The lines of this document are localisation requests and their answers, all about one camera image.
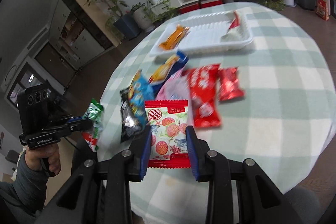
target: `red storage box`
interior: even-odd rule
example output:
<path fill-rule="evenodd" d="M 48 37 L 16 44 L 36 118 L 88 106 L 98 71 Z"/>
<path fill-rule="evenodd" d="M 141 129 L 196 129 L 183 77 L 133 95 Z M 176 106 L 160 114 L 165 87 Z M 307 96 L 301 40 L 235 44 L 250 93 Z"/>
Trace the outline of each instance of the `red storage box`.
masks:
<path fill-rule="evenodd" d="M 184 13 L 187 13 L 187 12 L 191 12 L 191 11 L 194 11 L 194 10 L 198 10 L 200 9 L 201 6 L 199 3 L 194 3 L 194 4 L 190 4 L 188 6 L 185 6 L 183 8 L 180 8 L 180 13 L 181 14 L 184 14 Z"/>
<path fill-rule="evenodd" d="M 222 0 L 205 0 L 201 2 L 201 8 L 216 6 L 223 4 Z"/>

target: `black snack bag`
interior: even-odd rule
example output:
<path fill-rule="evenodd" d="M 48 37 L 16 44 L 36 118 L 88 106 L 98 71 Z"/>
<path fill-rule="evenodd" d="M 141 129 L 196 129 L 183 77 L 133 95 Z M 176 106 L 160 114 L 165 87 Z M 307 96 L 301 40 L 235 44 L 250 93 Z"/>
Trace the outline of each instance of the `black snack bag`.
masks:
<path fill-rule="evenodd" d="M 122 118 L 122 128 L 121 128 L 121 140 L 120 142 L 125 142 L 130 139 L 135 139 L 139 137 L 142 133 L 142 126 L 138 119 L 135 118 L 132 109 L 128 103 L 128 89 L 120 91 L 121 96 L 121 118 Z"/>

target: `orange snack bar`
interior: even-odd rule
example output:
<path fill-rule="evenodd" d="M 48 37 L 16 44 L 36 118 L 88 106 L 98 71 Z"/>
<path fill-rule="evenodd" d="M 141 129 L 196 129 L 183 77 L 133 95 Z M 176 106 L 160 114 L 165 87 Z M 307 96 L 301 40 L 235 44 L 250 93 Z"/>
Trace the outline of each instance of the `orange snack bar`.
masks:
<path fill-rule="evenodd" d="M 176 47 L 176 45 L 181 41 L 181 39 L 188 32 L 189 27 L 183 27 L 178 25 L 176 31 L 173 32 L 165 42 L 162 42 L 159 47 L 164 51 L 171 50 Z"/>

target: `white plastic tray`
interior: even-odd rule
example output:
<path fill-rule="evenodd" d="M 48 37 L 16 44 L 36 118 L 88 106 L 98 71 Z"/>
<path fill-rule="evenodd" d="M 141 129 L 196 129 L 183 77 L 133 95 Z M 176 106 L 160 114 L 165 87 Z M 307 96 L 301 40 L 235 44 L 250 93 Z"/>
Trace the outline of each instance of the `white plastic tray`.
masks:
<path fill-rule="evenodd" d="M 237 32 L 229 32 L 228 28 L 235 18 L 234 11 L 192 16 L 167 25 L 150 51 L 151 56 L 169 57 L 177 50 L 186 54 L 239 50 L 250 44 L 253 35 L 247 25 L 244 14 L 236 11 L 241 19 Z M 177 25 L 189 27 L 189 32 L 176 48 L 164 51 L 159 44 L 166 41 L 176 30 Z"/>

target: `hand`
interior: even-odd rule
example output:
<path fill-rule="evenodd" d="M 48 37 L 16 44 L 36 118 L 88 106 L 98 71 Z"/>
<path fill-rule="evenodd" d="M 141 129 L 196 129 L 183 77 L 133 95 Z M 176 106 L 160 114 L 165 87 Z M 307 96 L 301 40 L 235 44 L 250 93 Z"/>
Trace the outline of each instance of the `hand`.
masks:
<path fill-rule="evenodd" d="M 57 143 L 43 146 L 31 150 L 27 148 L 26 150 L 26 164 L 33 171 L 42 171 L 42 166 L 40 159 L 48 158 L 49 170 L 54 172 L 56 175 L 61 171 L 61 162 L 59 160 L 58 145 Z"/>

